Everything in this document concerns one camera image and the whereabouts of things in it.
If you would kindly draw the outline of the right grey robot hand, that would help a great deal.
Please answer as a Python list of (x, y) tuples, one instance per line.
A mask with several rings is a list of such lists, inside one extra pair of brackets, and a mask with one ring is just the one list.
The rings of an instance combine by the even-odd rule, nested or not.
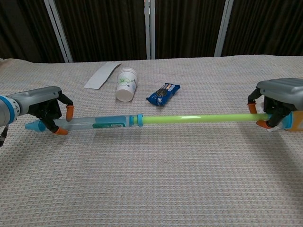
[(267, 118), (256, 121), (256, 125), (268, 131), (303, 130), (303, 80), (280, 78), (257, 83), (248, 96), (248, 108), (256, 114), (256, 99), (264, 97), (263, 112)]

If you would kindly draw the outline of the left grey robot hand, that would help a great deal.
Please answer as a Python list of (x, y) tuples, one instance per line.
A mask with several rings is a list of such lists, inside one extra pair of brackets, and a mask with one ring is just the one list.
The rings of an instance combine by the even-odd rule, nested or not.
[(0, 125), (8, 126), (19, 116), (35, 116), (53, 134), (67, 135), (68, 131), (54, 122), (62, 116), (58, 102), (66, 105), (66, 121), (73, 119), (73, 102), (57, 86), (17, 92), (0, 97)]

